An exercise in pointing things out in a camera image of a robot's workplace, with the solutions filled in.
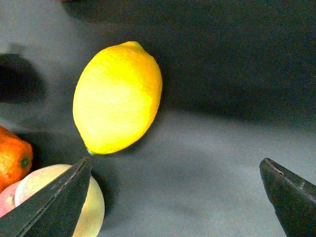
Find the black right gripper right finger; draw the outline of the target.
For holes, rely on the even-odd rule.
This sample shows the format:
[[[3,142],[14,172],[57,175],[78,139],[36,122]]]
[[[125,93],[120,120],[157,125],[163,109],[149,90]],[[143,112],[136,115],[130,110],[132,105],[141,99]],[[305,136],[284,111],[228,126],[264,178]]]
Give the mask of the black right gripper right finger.
[[[288,237],[316,235],[316,186],[270,158],[260,162],[270,203]]]

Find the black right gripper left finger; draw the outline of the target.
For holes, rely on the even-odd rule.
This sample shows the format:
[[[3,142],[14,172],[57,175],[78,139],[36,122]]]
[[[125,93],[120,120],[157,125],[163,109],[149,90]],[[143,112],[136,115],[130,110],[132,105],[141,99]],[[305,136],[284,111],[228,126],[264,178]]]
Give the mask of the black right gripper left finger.
[[[0,219],[2,237],[71,237],[86,200],[92,162],[82,158]]]

